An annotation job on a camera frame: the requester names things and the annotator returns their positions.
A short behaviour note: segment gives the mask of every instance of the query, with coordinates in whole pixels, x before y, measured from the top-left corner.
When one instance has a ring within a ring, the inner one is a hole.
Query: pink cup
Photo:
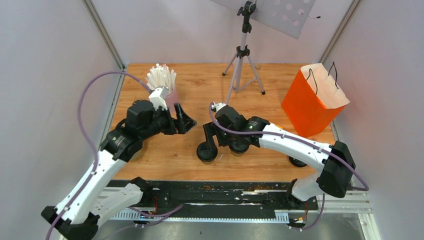
[[[168,93],[168,95],[165,98],[165,102],[169,108],[169,112],[172,114],[175,113],[174,104],[180,102],[178,98],[178,94],[177,94],[177,86],[175,86],[173,90],[170,93]]]

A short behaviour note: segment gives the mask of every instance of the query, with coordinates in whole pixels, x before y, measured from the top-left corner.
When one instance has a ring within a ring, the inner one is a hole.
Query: tripod leg
[[[256,80],[257,80],[257,83],[259,84],[260,91],[261,91],[262,95],[265,95],[264,86],[262,85],[262,81],[259,78],[258,72],[256,71],[255,64],[253,63],[251,56],[248,55],[247,59],[249,60],[250,66],[252,67],[253,73],[254,73]]]
[[[228,69],[230,69],[230,66],[233,64],[234,60],[237,57],[237,52],[234,53],[234,56],[232,56],[231,61],[228,63],[228,65],[226,66],[226,69],[222,72],[222,75],[225,76],[227,74]]]
[[[243,67],[243,59],[244,57],[239,58],[240,62],[238,63],[238,69],[237,69],[237,77],[235,80],[235,91],[240,91],[240,79],[242,78],[242,67]]]
[[[231,92],[233,91],[234,80],[236,80],[237,71],[239,70],[240,58],[235,61],[234,72],[232,73],[231,84],[229,85],[228,95],[226,96],[225,104],[230,101]]]

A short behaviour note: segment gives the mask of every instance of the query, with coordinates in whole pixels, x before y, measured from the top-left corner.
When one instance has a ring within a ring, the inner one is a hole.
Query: metal floor
[[[312,223],[318,216],[308,214]],[[109,220],[94,240],[102,240],[115,231],[133,224]],[[107,240],[365,240],[358,214],[325,213],[312,229],[297,232],[278,223],[162,222],[152,227],[130,228]]]

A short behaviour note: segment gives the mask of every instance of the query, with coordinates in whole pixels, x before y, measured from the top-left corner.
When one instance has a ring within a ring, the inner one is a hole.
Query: wooden surface
[[[130,64],[128,73],[144,79],[155,63]],[[258,70],[266,95],[261,95],[255,81],[240,92],[231,95],[229,105],[247,119],[258,116],[296,133],[284,113],[281,102],[297,71],[304,64],[261,64]],[[177,73],[176,85],[179,101],[184,111],[197,121],[197,126],[185,135],[155,135],[144,142],[138,157],[133,158],[115,179],[185,180],[185,181],[284,181],[304,178],[314,172],[306,166],[291,165],[287,156],[270,149],[250,146],[241,157],[235,157],[228,147],[218,147],[214,163],[205,165],[196,156],[197,146],[205,141],[202,125],[211,121],[210,102],[224,102],[233,68],[226,76],[222,63],[168,64]],[[249,65],[243,65],[240,86],[253,78]],[[148,99],[147,91],[129,77],[125,78],[112,126],[126,117],[127,108],[138,99]],[[334,143],[330,127],[311,139]]]

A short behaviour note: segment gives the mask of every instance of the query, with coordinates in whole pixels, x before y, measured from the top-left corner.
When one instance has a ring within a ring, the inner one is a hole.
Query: cable tie
[[[318,153],[321,153],[321,151],[323,150],[323,148],[324,148],[324,145],[321,144],[321,146],[319,146]]]

